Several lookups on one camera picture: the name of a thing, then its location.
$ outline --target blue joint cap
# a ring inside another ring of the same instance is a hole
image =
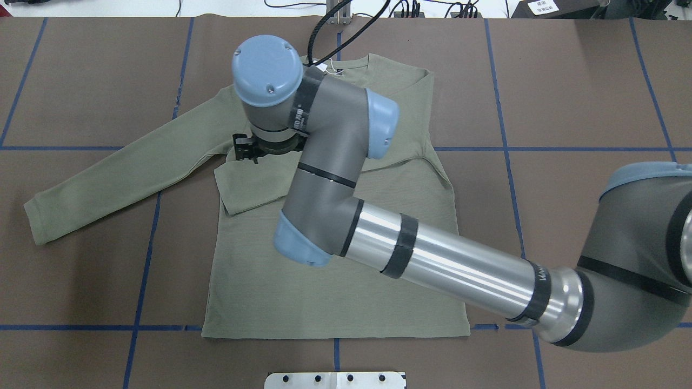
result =
[[[251,37],[233,53],[233,87],[246,104],[272,107],[300,86],[303,65],[293,46],[274,35]]]
[[[399,105],[365,88],[370,135],[367,157],[381,159],[387,154],[399,122]]]
[[[274,247],[284,257],[310,266],[324,266],[331,259],[330,254],[317,247],[286,218],[284,211],[279,214]]]
[[[654,179],[657,177],[691,177],[692,164],[680,165],[676,162],[638,162],[623,166],[615,171],[608,180],[608,187],[601,198],[610,190],[626,183]]]

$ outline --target shirt sleeve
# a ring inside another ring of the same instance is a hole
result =
[[[226,154],[247,119],[233,87],[38,193],[24,209],[36,244],[45,244],[144,199]]]

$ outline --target black band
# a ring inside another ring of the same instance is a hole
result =
[[[573,345],[575,342],[581,339],[582,335],[584,335],[586,329],[589,327],[589,323],[591,323],[591,316],[594,313],[594,287],[591,285],[591,281],[589,281],[589,277],[587,277],[586,274],[580,272],[579,270],[576,271],[576,274],[579,276],[579,280],[581,281],[581,291],[584,299],[581,303],[581,314],[579,314],[579,318],[576,319],[576,324],[574,325],[574,328],[572,328],[572,331],[570,331],[569,334],[567,334],[567,336],[561,340],[553,342],[554,345],[560,347]]]
[[[659,296],[660,298],[665,298],[666,300],[674,302],[675,304],[683,307],[687,307],[689,305],[690,295],[688,293],[676,289],[665,282],[646,277],[645,275],[641,275],[627,269],[622,269],[621,267],[585,257],[583,255],[579,258],[579,263],[577,266],[581,267],[582,269],[591,270],[595,273],[610,277],[613,280],[620,281],[643,291],[647,291],[648,293]]]
[[[534,268],[534,293],[531,294],[531,300],[524,311],[517,317],[507,319],[508,321],[519,321],[523,318],[530,318],[538,321],[550,301],[550,272],[545,267],[529,261],[531,267]]]
[[[408,262],[411,261],[413,246],[416,244],[416,235],[418,235],[418,219],[402,213],[397,245],[394,246],[387,266],[380,273],[394,279],[401,277],[408,266]]]
[[[348,230],[348,235],[346,235],[346,242],[344,242],[344,247],[341,248],[340,257],[345,257],[348,247],[351,246],[351,240],[353,239],[353,234],[356,232],[356,226],[358,225],[358,220],[361,218],[361,211],[363,210],[363,200],[358,199],[358,205],[356,206],[356,213],[353,214],[353,220],[351,220],[351,228]]]
[[[666,231],[666,253],[668,254],[668,266],[675,276],[675,279],[680,281],[686,287],[692,288],[692,283],[687,279],[687,274],[682,268],[682,258],[680,257],[680,244],[682,243],[682,228],[692,210],[692,191],[683,197],[680,204],[677,205]]]
[[[332,174],[330,172],[326,172],[322,169],[315,168],[314,166],[310,166],[307,163],[299,162],[298,163],[298,169],[305,170],[308,173],[312,173],[316,176],[320,176],[324,179],[332,180],[336,183],[340,183],[341,185],[346,185],[349,188],[355,188],[356,183],[345,179],[343,177],[337,176],[336,174]]]
[[[315,101],[315,95],[320,88],[324,73],[314,66],[310,66],[303,75],[298,90],[295,91],[293,106],[289,115],[289,128],[307,135],[307,119],[310,116],[310,108]]]

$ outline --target brown table surface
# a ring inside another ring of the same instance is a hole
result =
[[[690,313],[617,354],[538,342],[474,307],[468,338],[203,339],[221,158],[33,244],[22,204],[36,192],[213,97],[246,38],[305,53],[317,20],[0,18],[0,388],[261,388],[269,372],[335,369],[404,371],[409,388],[690,386]],[[325,27],[317,54],[365,20]],[[574,266],[614,170],[692,162],[691,37],[684,21],[384,19],[340,58],[434,71],[430,132],[462,234]]]

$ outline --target white floor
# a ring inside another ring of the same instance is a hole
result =
[[[29,5],[12,3],[3,5],[14,16],[61,16],[61,17],[172,17],[178,10],[179,0],[51,0],[48,3]],[[272,5],[296,3],[301,0],[267,0]],[[321,2],[322,0],[303,0]],[[519,0],[508,0],[509,12],[512,13]],[[181,0],[181,16],[191,17],[206,13],[223,16],[300,16],[324,15],[324,6],[296,6],[292,8],[270,8],[263,0]],[[670,15],[680,19],[692,18],[692,10],[674,6],[675,1],[667,8]],[[371,15],[384,4],[383,0],[353,0],[351,12],[365,12]],[[503,0],[479,0],[476,7],[486,18],[505,18],[507,9]],[[421,11],[426,17],[443,17],[447,11],[446,4],[422,1]]]

